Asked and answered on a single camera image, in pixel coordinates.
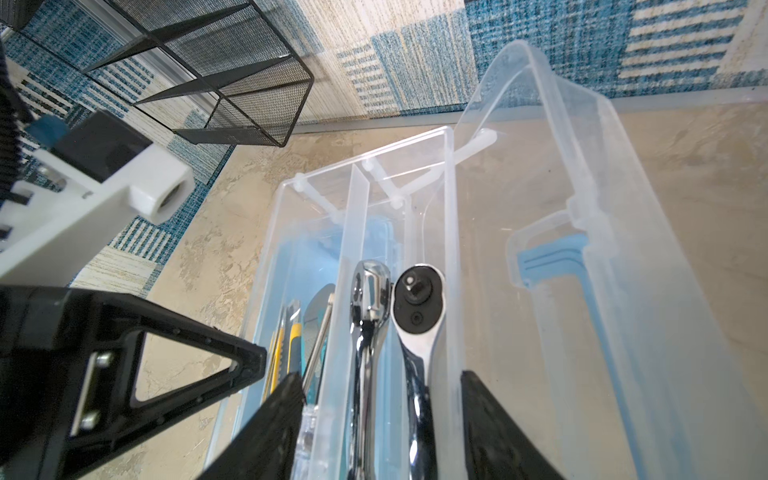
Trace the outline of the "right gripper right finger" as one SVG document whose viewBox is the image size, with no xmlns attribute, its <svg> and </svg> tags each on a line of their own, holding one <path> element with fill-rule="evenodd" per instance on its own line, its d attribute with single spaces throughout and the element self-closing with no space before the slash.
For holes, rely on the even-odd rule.
<svg viewBox="0 0 768 480">
<path fill-rule="evenodd" d="M 461 397 L 470 479 L 563 479 L 476 373 L 462 372 Z"/>
</svg>

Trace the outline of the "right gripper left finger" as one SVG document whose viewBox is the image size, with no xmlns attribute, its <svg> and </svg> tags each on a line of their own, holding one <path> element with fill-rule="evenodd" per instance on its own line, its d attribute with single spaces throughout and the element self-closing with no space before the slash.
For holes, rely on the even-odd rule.
<svg viewBox="0 0 768 480">
<path fill-rule="evenodd" d="M 202 479 L 288 479 L 291 477 L 305 395 L 302 377 L 287 375 Z"/>
</svg>

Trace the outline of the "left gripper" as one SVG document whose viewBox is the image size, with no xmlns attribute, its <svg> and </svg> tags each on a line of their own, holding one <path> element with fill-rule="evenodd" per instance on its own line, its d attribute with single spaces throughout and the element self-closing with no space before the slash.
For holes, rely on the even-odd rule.
<svg viewBox="0 0 768 480">
<path fill-rule="evenodd" d="M 230 360 L 229 368 L 140 400 L 148 336 Z M 72 434 L 88 361 L 96 411 Z M 129 294 L 5 286 L 1 290 L 1 468 L 8 479 L 79 479 L 187 417 L 262 379 L 265 348 Z"/>
</svg>

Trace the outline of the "small clear handled screwdriver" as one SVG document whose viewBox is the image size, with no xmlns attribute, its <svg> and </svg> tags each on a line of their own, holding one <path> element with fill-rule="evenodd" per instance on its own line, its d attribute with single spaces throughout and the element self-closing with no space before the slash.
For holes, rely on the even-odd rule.
<svg viewBox="0 0 768 480">
<path fill-rule="evenodd" d="M 330 290 L 326 294 L 317 295 L 317 297 L 320 301 L 314 310 L 317 332 L 308 349 L 306 365 L 303 369 L 302 388 L 306 402 L 302 410 L 302 420 L 297 437 L 292 479 L 309 478 L 310 457 L 315 443 L 314 438 L 318 422 L 317 403 L 324 371 L 325 352 L 335 294 Z"/>
</svg>

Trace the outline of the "teal utility knife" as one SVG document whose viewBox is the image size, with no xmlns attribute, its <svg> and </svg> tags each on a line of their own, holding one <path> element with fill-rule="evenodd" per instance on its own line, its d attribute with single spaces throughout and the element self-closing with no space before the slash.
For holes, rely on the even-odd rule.
<svg viewBox="0 0 768 480">
<path fill-rule="evenodd" d="M 310 300 L 302 325 L 302 378 L 303 390 L 309 396 L 311 385 L 319 362 L 319 355 L 315 354 L 318 339 L 322 336 L 321 330 L 328 311 L 333 306 L 335 285 L 327 284 L 322 287 Z"/>
</svg>

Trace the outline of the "light blue plastic toolbox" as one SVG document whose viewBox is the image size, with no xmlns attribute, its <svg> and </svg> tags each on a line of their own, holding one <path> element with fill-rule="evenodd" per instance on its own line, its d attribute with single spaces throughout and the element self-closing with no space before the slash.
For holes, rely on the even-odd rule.
<svg viewBox="0 0 768 480">
<path fill-rule="evenodd" d="M 352 277 L 444 277 L 430 371 L 440 479 L 467 479 L 461 374 L 476 373 L 565 479 L 763 479 L 767 424 L 611 102 L 516 40 L 459 122 L 277 189 L 243 336 L 335 285 L 308 479 L 347 479 Z M 266 401 L 218 422 L 205 470 Z M 377 370 L 375 477 L 411 479 L 391 307 Z"/>
</svg>

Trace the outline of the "yellow handled ratchet wrench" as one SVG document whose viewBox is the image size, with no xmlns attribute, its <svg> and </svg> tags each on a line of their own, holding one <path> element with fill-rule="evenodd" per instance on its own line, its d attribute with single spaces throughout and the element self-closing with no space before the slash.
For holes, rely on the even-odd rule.
<svg viewBox="0 0 768 480">
<path fill-rule="evenodd" d="M 361 260 L 352 277 L 350 322 L 354 351 L 348 477 L 375 477 L 377 370 L 387 334 L 392 293 L 389 268 Z"/>
</svg>

